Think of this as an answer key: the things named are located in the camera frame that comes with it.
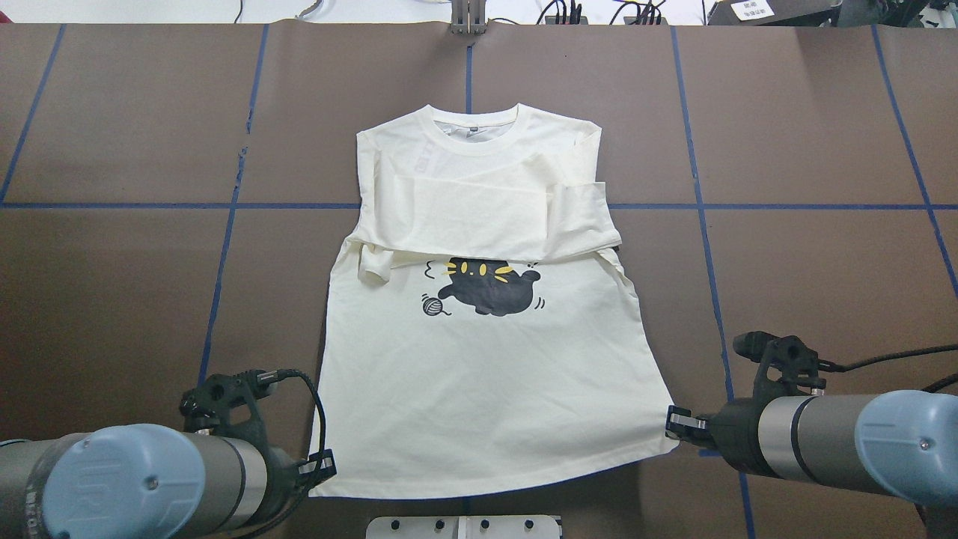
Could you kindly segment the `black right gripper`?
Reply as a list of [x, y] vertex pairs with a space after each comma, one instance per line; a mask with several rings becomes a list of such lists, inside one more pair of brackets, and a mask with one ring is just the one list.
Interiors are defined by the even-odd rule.
[[712, 449], [713, 441], [715, 450], [736, 471], [767, 475], [769, 464], [757, 439], [762, 411], [756, 399], [735, 399], [719, 412], [701, 414], [701, 418], [693, 416], [685, 407], [668, 406], [666, 436], [706, 450]]

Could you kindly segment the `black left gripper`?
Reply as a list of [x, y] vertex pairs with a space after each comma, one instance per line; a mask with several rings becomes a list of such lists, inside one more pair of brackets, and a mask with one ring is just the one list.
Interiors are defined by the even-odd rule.
[[338, 473], [332, 449], [294, 460], [278, 446], [258, 443], [254, 447], [266, 464], [266, 491], [254, 517], [290, 516], [309, 489]]

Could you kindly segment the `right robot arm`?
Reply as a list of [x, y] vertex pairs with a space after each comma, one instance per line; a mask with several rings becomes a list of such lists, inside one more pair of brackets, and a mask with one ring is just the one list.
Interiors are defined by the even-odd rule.
[[895, 390], [743, 398], [701, 416], [670, 406], [665, 426], [740, 473], [954, 508], [956, 424], [955, 396]]

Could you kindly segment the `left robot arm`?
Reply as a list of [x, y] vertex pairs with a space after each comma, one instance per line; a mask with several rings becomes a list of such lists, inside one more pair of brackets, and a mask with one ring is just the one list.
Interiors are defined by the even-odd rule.
[[4, 538], [252, 535], [333, 477], [333, 453], [307, 460], [250, 441], [154, 424], [2, 443]]

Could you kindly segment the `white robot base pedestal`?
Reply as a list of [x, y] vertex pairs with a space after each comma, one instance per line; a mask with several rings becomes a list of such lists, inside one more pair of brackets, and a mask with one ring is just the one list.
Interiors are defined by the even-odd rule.
[[545, 514], [377, 517], [366, 538], [564, 538], [560, 517]]

